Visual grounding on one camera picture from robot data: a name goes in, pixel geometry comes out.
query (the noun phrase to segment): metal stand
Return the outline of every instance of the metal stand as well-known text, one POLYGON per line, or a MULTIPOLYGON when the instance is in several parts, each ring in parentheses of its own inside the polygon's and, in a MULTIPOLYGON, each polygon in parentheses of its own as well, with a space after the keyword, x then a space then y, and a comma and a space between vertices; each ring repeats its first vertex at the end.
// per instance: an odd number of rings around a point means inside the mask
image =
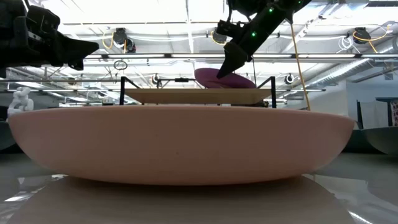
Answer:
POLYGON ((275 77, 269 77, 266 81, 261 83, 257 88, 263 87, 267 82, 271 81, 271 102, 272 108, 276 108, 276 84, 275 84, 275 77))
POLYGON ((133 81, 131 81, 131 80, 128 79, 127 77, 121 77, 121 81, 120 81, 120 101, 119 101, 119 105, 124 105, 124 93, 125 93, 125 91, 126 91, 126 89, 125 89, 126 81, 129 82, 130 84, 132 84, 134 87, 139 88, 139 86, 137 86, 133 81))
POLYGON ((165 87, 170 81, 175 81, 175 82, 189 82, 189 81, 194 81, 196 82, 197 80, 194 78, 158 78, 157 83, 156 83, 156 88, 160 87, 160 84, 162 83, 162 81, 166 81, 166 84, 162 86, 165 87))

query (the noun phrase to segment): purple object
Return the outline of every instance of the purple object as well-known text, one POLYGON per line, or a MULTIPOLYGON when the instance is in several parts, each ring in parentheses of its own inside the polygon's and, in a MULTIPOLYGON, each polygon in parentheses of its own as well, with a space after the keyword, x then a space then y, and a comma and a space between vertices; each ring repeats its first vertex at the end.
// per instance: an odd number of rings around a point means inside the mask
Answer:
POLYGON ((199 68, 195 70, 195 78, 198 83, 206 88, 255 88, 256 85, 235 73, 218 79, 217 73, 219 69, 215 68, 199 68))

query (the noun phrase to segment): white statue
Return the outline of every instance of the white statue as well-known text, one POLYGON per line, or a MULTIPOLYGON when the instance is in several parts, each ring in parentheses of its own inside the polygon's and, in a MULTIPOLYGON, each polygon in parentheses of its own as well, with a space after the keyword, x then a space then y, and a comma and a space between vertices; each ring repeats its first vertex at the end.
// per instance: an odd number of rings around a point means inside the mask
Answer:
POLYGON ((17 91, 13 94, 14 99, 12 100, 10 106, 8 107, 8 117, 22 113, 24 111, 32 111, 33 110, 33 100, 29 99, 28 94, 30 93, 30 88, 27 87, 18 87, 17 91))

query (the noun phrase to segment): wooden plank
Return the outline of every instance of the wooden plank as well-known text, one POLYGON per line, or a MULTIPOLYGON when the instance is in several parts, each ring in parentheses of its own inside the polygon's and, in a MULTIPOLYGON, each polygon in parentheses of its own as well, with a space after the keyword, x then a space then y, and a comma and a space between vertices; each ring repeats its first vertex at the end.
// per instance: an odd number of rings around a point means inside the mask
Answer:
POLYGON ((255 104, 271 95, 270 89, 126 89, 141 103, 255 104))

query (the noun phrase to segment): wall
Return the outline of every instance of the wall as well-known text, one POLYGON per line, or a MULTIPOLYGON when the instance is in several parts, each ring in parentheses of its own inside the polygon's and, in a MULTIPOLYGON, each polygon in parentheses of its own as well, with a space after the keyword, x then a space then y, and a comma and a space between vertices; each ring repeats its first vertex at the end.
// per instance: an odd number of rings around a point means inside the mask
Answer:
POLYGON ((358 119, 356 101, 372 102, 376 98, 398 98, 398 84, 396 82, 363 82, 347 83, 348 114, 350 118, 358 119))
MULTIPOLYGON (((346 82, 339 82, 337 86, 327 86, 324 92, 312 92, 308 94, 312 111, 348 116, 348 104, 346 96, 346 82)), ((288 101, 285 108, 306 108, 305 100, 288 101)))

